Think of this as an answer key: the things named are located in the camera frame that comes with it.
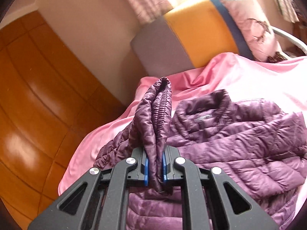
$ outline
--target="silver screw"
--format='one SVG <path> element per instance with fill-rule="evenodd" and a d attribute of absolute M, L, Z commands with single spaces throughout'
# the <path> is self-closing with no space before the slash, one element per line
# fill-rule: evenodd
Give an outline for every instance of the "silver screw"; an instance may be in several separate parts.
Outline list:
<path fill-rule="evenodd" d="M 185 163 L 185 159 L 184 159 L 183 157 L 177 157 L 177 158 L 175 159 L 175 162 L 176 162 L 177 164 L 184 164 L 184 163 Z"/>
<path fill-rule="evenodd" d="M 99 173 L 99 168 L 91 168 L 90 169 L 90 174 L 91 175 L 97 175 Z"/>
<path fill-rule="evenodd" d="M 134 164 L 135 162 L 136 162 L 136 159 L 133 158 L 133 157 L 128 157 L 126 159 L 126 163 L 128 163 L 128 164 Z"/>
<path fill-rule="evenodd" d="M 213 167 L 211 169 L 212 173 L 219 175 L 220 173 L 222 173 L 222 169 L 220 167 Z"/>

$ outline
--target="pink pillow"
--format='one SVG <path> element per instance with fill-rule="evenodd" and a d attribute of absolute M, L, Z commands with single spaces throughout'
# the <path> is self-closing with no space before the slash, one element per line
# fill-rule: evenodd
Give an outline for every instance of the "pink pillow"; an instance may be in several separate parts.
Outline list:
<path fill-rule="evenodd" d="M 254 57 L 265 62 L 281 52 L 279 42 L 257 0 L 220 0 L 241 30 Z"/>

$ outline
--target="blue stripe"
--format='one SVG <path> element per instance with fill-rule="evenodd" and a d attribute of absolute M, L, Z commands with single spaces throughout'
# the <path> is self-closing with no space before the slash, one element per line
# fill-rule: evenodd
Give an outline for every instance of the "blue stripe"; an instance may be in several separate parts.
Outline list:
<path fill-rule="evenodd" d="M 246 44 L 246 41 L 244 40 L 244 37 L 237 27 L 236 23 L 234 22 L 233 18 L 229 14 L 228 10 L 224 7 L 224 5 L 219 0 L 211 0 L 211 2 L 214 4 L 216 9 L 219 11 L 221 16 L 223 17 L 224 21 L 226 22 L 235 43 L 237 44 L 239 54 L 241 56 L 244 56 L 250 60 L 254 60 L 254 56 L 249 49 L 248 45 Z"/>

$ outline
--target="clothing tag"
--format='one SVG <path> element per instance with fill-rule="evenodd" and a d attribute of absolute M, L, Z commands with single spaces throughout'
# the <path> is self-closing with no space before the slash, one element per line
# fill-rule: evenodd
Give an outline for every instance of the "clothing tag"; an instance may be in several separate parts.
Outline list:
<path fill-rule="evenodd" d="M 212 115 L 205 115 L 205 116 L 201 116 L 195 119 L 195 122 L 201 122 L 204 119 L 208 119 L 208 118 L 212 118 Z"/>

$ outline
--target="bed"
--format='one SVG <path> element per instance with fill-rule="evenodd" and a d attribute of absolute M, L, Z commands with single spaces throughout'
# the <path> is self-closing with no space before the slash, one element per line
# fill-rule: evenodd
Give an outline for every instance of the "bed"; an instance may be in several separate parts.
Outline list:
<path fill-rule="evenodd" d="M 133 39 L 132 48 L 151 77 L 141 79 L 134 101 L 124 114 L 83 139 L 59 184 L 59 195 L 92 167 L 100 148 L 132 121 L 143 95 L 161 76 L 167 76 L 172 84 L 172 113 L 182 100 L 226 89 L 232 101 L 266 98 L 286 113 L 302 111 L 307 123 L 307 57 L 280 63 L 255 61 L 227 11 L 218 0 L 206 1 L 206 5 L 197 0 L 171 11 Z M 191 20 L 198 12 L 196 7 L 203 9 L 202 21 Z M 303 42 L 280 29 L 273 30 L 307 53 Z M 299 216 L 288 229 L 298 229 L 296 221 L 306 212 L 307 182 L 299 190 L 295 212 Z"/>

